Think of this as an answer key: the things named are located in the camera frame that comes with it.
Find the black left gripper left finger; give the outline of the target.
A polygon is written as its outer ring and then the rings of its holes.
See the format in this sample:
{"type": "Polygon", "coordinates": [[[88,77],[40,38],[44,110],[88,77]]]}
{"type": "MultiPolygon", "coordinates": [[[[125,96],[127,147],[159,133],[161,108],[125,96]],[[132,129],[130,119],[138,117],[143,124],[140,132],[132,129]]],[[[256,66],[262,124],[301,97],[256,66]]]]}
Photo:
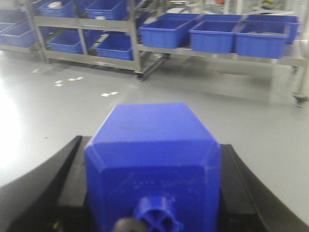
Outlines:
{"type": "Polygon", "coordinates": [[[89,232],[84,147],[78,135],[47,161],[0,188],[2,232],[89,232]]]}

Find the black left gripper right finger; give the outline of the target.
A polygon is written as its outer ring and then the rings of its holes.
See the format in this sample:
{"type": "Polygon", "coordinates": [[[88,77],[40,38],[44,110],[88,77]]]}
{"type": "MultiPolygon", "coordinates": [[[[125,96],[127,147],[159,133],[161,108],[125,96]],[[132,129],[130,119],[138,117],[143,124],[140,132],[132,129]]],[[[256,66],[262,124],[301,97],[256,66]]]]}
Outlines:
{"type": "Polygon", "coordinates": [[[221,146],[220,232],[307,232],[308,225],[272,193],[238,156],[221,146]]]}

